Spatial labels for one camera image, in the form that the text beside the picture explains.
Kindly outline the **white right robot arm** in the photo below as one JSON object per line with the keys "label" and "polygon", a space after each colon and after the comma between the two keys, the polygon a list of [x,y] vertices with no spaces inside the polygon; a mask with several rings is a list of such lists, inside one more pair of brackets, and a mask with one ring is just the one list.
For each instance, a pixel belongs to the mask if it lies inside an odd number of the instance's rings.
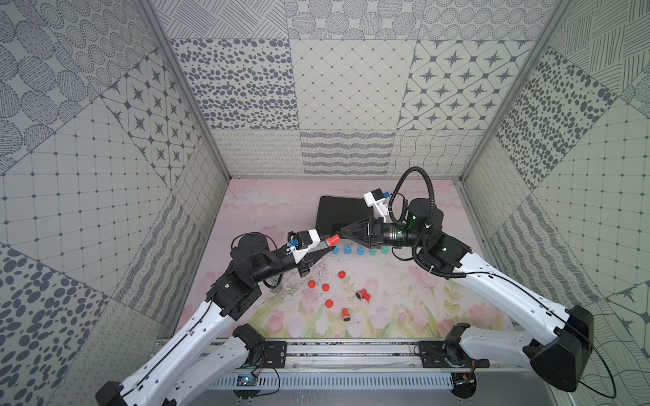
{"label": "white right robot arm", "polygon": [[364,200],[373,215],[344,226],[343,238],[369,249],[408,248],[411,261],[423,271],[456,280],[522,327],[520,333],[508,333],[455,324],[443,341],[450,365],[497,360],[529,368],[562,391],[578,389],[594,350],[594,320],[588,310],[567,309],[533,292],[446,234],[433,182],[421,167],[408,168],[393,193],[375,189]]}

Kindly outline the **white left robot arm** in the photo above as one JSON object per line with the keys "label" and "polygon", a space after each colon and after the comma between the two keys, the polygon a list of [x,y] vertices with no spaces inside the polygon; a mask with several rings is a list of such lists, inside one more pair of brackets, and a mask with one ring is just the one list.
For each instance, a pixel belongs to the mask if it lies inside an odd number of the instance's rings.
{"label": "white left robot arm", "polygon": [[154,357],[123,382],[107,382],[96,393],[99,405],[187,405],[218,378],[243,365],[259,365],[264,337],[238,320],[261,297],[259,287],[291,270],[301,275],[334,250],[340,237],[321,239],[315,229],[291,232],[285,245],[270,250],[267,235],[235,238],[231,261],[191,319]]}

